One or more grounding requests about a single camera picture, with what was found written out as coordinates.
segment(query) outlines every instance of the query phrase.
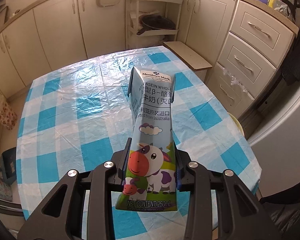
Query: table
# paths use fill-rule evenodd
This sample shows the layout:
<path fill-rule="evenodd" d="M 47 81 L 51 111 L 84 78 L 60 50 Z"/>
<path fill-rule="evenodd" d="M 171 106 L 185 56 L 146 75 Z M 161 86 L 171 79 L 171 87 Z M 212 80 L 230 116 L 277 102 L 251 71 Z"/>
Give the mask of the table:
<path fill-rule="evenodd" d="M 261 168 L 226 110 L 204 83 L 167 48 L 117 52 L 66 66 L 33 81 L 20 120 L 17 182 L 27 219 L 70 169 L 93 170 L 124 148 L 132 135 L 127 89 L 131 68 L 175 73 L 171 107 L 177 147 L 208 169 L 233 170 L 256 190 Z M 217 225 L 214 191 L 213 225 Z M 119 193 L 112 193 L 115 205 Z M 113 207 L 117 239 L 183 239 L 189 193 L 177 192 L 178 211 L 143 213 Z M 87 218 L 86 197 L 83 238 Z"/>

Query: frying pan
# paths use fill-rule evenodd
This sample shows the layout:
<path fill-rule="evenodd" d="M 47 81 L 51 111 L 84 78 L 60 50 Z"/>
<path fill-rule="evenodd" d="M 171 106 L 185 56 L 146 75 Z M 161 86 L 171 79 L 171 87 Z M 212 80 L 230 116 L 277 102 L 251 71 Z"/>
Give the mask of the frying pan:
<path fill-rule="evenodd" d="M 141 24 L 143 28 L 137 32 L 137 35 L 141 35 L 145 31 L 149 30 L 173 30 L 176 28 L 173 21 L 154 14 L 144 16 L 141 19 Z"/>

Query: cartoon cow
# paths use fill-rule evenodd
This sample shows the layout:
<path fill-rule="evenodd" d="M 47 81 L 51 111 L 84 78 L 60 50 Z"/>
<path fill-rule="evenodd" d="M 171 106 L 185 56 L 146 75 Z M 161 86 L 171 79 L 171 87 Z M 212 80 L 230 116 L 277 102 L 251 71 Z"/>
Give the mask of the cartoon cow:
<path fill-rule="evenodd" d="M 161 169 L 163 162 L 171 162 L 171 158 L 162 148 L 139 143 L 141 149 L 132 152 L 129 156 L 128 168 L 138 176 L 144 176 L 148 180 L 147 192 L 158 194 L 174 194 L 176 192 L 176 173 L 173 170 Z"/>
<path fill-rule="evenodd" d="M 146 200 L 147 192 L 145 189 L 137 188 L 135 182 L 139 178 L 126 177 L 123 186 L 123 194 L 129 196 L 129 200 Z"/>

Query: plastic tablecloth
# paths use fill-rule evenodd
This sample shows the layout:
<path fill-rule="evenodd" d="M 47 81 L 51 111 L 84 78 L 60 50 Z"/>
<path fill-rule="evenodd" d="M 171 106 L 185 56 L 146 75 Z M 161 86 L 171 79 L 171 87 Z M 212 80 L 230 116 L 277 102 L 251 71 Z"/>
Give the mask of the plastic tablecloth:
<path fill-rule="evenodd" d="M 167 48 L 117 52 L 72 64 L 33 81 L 21 116 L 17 182 L 26 219 L 70 169 L 93 170 L 122 150 L 132 135 L 127 89 L 133 66 L 174 73 L 171 106 L 177 147 L 206 168 L 233 170 L 255 190 L 261 168 L 249 144 L 204 83 Z M 212 191 L 213 225 L 217 225 Z M 112 193 L 115 205 L 119 193 Z M 183 239 L 189 193 L 177 192 L 178 211 L 116 210 L 116 239 Z M 88 196 L 82 237 L 86 236 Z"/>

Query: metal handle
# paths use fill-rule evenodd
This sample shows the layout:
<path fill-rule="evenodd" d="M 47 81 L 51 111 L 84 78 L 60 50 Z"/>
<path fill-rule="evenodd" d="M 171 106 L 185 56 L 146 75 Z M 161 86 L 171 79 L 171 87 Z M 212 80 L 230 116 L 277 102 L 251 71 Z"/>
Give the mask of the metal handle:
<path fill-rule="evenodd" d="M 241 60 L 239 60 L 239 59 L 237 58 L 236 55 L 234 55 L 233 57 L 239 62 L 239 64 L 240 64 L 241 66 L 243 66 L 244 68 L 248 69 L 251 73 L 253 73 L 253 70 L 252 70 L 251 68 L 248 68 Z"/>
<path fill-rule="evenodd" d="M 260 27 L 254 25 L 253 23 L 251 23 L 251 22 L 249 22 L 249 21 L 247 21 L 247 23 L 248 23 L 249 25 L 253 26 L 256 30 L 258 30 L 258 31 L 262 32 L 263 34 L 267 35 L 267 37 L 268 37 L 269 39 L 271 38 L 271 36 L 270 36 L 268 33 L 264 32 Z"/>
<path fill-rule="evenodd" d="M 75 14 L 75 4 L 74 4 L 74 0 L 72 0 L 72 9 L 73 9 L 73 14 Z"/>
<path fill-rule="evenodd" d="M 3 40 L 4 40 L 4 43 L 6 44 L 7 48 L 10 49 L 10 42 L 9 42 L 9 40 L 8 40 L 7 35 L 5 35 L 5 36 L 3 37 Z"/>
<path fill-rule="evenodd" d="M 219 85 L 219 86 L 220 86 L 222 92 L 223 92 L 227 97 L 229 97 L 232 101 L 234 101 L 234 98 L 232 98 L 231 96 L 229 96 L 228 93 L 222 88 L 221 85 Z"/>
<path fill-rule="evenodd" d="M 190 1 L 190 0 L 187 1 L 187 10 L 188 10 L 188 11 L 190 11 L 190 8 L 189 8 L 189 1 Z"/>
<path fill-rule="evenodd" d="M 197 0 L 195 0 L 194 1 L 194 6 L 193 6 L 193 12 L 194 13 L 197 13 L 196 11 L 195 11 L 195 5 L 197 4 Z"/>
<path fill-rule="evenodd" d="M 81 0 L 82 3 L 82 11 L 84 11 L 84 0 Z"/>
<path fill-rule="evenodd" d="M 6 51 L 4 50 L 4 46 L 3 46 L 2 40 L 0 40 L 0 48 L 1 48 L 1 50 L 2 50 L 3 53 L 6 53 Z"/>

